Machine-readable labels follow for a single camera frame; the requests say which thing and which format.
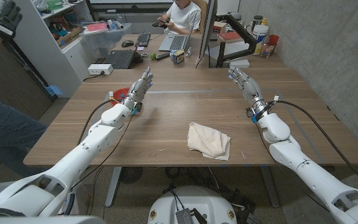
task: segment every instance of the white robotic arm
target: white robotic arm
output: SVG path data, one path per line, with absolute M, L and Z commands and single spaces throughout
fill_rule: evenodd
M 152 86 L 150 68 L 130 88 L 120 104 L 101 115 L 88 136 L 52 168 L 14 182 L 0 193 L 0 214 L 26 217 L 55 216 L 80 175 L 103 150 L 114 145 L 124 121 L 135 110 Z
M 269 151 L 279 163 L 294 171 L 320 198 L 338 223 L 358 223 L 358 189 L 347 186 L 313 162 L 290 134 L 290 128 L 264 101 L 258 84 L 238 68 L 230 68 L 229 78 L 240 86 L 244 98 L 251 101 L 248 117 L 264 129 Z

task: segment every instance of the cup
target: cup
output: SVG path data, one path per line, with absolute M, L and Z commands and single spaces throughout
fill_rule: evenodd
M 276 44 L 272 42 L 264 42 L 262 43 L 262 50 L 260 52 L 260 55 L 264 58 L 268 58 L 275 48 Z
M 280 38 L 280 37 L 277 36 L 277 35 L 270 35 L 270 36 L 268 37 L 268 41 L 271 42 L 271 43 L 274 43 L 274 44 L 277 46 L 277 42 L 278 42 L 278 39 L 279 39 L 279 38 Z

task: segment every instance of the white t-shirt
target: white t-shirt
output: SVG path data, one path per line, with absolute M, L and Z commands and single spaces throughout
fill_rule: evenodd
M 173 3 L 167 11 L 167 16 L 178 28 L 190 31 L 192 23 L 194 23 L 193 30 L 200 28 L 201 9 L 194 2 L 184 9 L 180 9 L 176 3 Z M 164 30 L 165 34 L 178 34 L 168 28 Z

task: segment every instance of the cream cloth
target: cream cloth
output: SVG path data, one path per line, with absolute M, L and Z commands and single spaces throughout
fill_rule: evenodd
M 213 128 L 192 122 L 189 124 L 187 147 L 202 152 L 204 157 L 228 161 L 230 137 Z

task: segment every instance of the man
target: man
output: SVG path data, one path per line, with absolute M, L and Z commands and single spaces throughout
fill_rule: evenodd
M 165 34 L 194 34 L 200 28 L 201 9 L 191 0 L 174 0 L 166 14 L 158 18 L 159 26 L 166 25 Z
M 0 45 L 12 39 L 22 19 L 20 8 L 13 1 L 0 0 Z M 0 102 L 0 161 L 23 177 L 44 171 L 27 167 L 23 159 L 46 130 L 46 125 Z

